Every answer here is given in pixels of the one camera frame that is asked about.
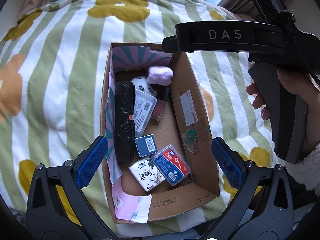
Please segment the white fluffy sleeve forearm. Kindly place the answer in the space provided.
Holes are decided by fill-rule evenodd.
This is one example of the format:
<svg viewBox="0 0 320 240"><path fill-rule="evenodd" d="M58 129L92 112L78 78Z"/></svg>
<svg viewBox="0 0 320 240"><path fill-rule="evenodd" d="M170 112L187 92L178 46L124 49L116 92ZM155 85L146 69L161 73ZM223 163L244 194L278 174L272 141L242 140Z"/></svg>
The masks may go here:
<svg viewBox="0 0 320 240"><path fill-rule="evenodd" d="M320 184L320 151L319 144L302 161L291 164L286 163L288 173L299 184L303 184L308 191L314 191L319 197Z"/></svg>

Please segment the person's right hand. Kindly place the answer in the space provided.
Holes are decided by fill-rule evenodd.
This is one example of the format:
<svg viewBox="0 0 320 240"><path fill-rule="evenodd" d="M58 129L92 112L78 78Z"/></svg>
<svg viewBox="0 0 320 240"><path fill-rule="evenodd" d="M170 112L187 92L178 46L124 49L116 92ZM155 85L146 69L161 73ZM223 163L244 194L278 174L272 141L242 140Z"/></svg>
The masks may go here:
<svg viewBox="0 0 320 240"><path fill-rule="evenodd" d="M319 144L319 89L309 76L278 70L278 79L291 94L298 95L308 105L306 133L302 151L310 153Z"/></svg>

